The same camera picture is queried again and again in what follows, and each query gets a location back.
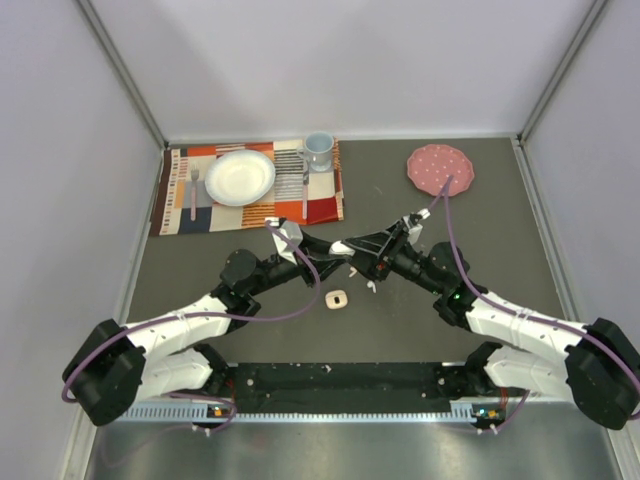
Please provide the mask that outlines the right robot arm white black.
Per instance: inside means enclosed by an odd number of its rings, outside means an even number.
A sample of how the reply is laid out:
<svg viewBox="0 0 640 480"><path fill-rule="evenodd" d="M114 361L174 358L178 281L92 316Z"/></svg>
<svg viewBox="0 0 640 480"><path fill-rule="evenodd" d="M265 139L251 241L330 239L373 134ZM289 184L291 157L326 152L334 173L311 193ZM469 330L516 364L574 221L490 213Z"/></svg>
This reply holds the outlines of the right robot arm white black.
<svg viewBox="0 0 640 480"><path fill-rule="evenodd" d="M385 230L334 242L331 253L376 282L395 273L430 291L446 323L488 337L465 363L476 394L499 387L541 393L573 403L611 430L639 417L639 353L614 322L581 324L516 305L467 276L459 248L435 244L414 248L421 232L415 216Z"/></svg>

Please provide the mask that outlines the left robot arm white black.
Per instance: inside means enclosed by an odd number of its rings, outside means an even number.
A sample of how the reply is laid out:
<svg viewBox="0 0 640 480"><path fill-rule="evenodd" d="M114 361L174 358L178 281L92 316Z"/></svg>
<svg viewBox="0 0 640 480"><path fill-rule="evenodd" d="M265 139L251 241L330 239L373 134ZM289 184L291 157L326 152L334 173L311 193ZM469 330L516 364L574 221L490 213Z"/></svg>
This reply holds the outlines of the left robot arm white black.
<svg viewBox="0 0 640 480"><path fill-rule="evenodd" d="M121 417L137 402L180 390L216 396L226 387L225 363L205 346L248 322L260 321L256 295L301 278L314 289L355 254L285 223L273 230L276 253L261 260L233 251L220 282L197 301L163 316L121 326L99 323L62 373L62 399L77 403L96 426Z"/></svg>

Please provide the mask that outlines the white earbud case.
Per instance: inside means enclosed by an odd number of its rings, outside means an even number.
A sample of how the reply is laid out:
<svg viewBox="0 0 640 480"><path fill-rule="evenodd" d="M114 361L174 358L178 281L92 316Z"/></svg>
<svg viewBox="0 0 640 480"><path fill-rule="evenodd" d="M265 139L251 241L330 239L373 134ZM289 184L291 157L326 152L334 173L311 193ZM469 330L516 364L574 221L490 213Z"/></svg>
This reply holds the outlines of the white earbud case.
<svg viewBox="0 0 640 480"><path fill-rule="evenodd" d="M352 257L355 254L355 250L342 241L335 241L331 244L329 252L331 255L340 257Z"/></svg>

